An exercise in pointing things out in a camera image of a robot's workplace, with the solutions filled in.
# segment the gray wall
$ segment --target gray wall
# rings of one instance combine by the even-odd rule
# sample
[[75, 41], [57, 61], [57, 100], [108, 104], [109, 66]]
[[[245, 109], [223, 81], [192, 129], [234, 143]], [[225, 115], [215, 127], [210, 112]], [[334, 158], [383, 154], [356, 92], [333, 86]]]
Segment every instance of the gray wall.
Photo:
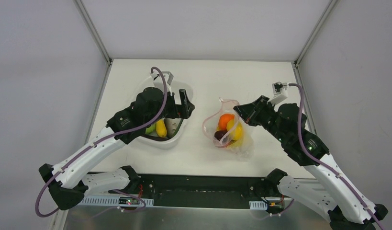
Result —
[[38, 168], [83, 144], [105, 71], [73, 1], [0, 1], [0, 229], [47, 229]]
[[392, 0], [343, 0], [300, 65], [319, 136], [392, 229]]
[[295, 60], [329, 0], [83, 0], [112, 58]]

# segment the white cable clip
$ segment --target white cable clip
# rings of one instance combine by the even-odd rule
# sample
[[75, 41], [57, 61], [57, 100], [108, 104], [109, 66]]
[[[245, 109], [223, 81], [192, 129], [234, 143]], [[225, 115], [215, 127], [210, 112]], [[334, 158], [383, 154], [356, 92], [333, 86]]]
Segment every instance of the white cable clip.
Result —
[[60, 167], [60, 168], [57, 170], [57, 172], [64, 173], [65, 170], [63, 170], [62, 167]]
[[290, 83], [291, 83], [291, 81], [283, 82], [282, 84], [283, 84], [283, 87], [284, 87], [285, 89], [287, 89], [287, 88], [290, 87], [290, 85], [289, 85]]

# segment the metal plate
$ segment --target metal plate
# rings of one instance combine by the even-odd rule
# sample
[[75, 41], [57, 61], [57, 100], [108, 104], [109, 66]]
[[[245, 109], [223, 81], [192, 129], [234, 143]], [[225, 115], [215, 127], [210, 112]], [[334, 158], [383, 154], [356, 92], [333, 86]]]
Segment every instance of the metal plate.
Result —
[[280, 218], [263, 210], [153, 207], [138, 213], [109, 210], [88, 221], [107, 207], [76, 206], [70, 209], [64, 230], [330, 230], [328, 223], [304, 205], [295, 202]]

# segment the clear plastic bag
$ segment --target clear plastic bag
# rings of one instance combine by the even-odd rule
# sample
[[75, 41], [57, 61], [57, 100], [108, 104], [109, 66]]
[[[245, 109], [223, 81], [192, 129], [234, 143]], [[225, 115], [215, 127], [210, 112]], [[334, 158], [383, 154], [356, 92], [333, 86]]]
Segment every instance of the clear plastic bag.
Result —
[[[220, 110], [206, 118], [203, 122], [202, 128], [204, 135], [211, 139], [217, 148], [233, 152], [241, 157], [250, 156], [254, 150], [254, 142], [250, 135], [251, 128], [234, 111], [234, 106], [239, 105], [239, 102], [231, 99], [219, 99], [221, 102]], [[224, 114], [234, 115], [234, 125], [229, 130], [218, 127], [220, 117]]]

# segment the table surface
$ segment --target table surface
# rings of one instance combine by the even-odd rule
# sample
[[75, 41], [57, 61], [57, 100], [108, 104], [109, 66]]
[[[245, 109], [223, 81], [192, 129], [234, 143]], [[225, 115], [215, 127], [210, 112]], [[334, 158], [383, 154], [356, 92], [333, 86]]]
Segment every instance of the table surface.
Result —
[[[156, 66], [170, 71], [173, 81], [189, 84], [194, 90], [196, 106], [176, 147], [161, 150], [134, 140], [114, 152], [92, 169], [114, 171], [131, 165], [137, 173], [266, 176], [279, 168], [295, 178], [313, 178], [291, 160], [280, 143], [262, 127], [252, 129], [255, 151], [241, 159], [217, 149], [202, 132], [202, 122], [220, 108], [219, 97], [250, 103], [260, 95], [273, 96], [272, 83], [295, 82], [290, 63], [252, 61], [138, 60], [115, 59], [107, 79], [90, 138], [93, 138], [117, 111], [130, 103], [137, 86]], [[284, 103], [298, 103], [298, 90], [289, 89]]]

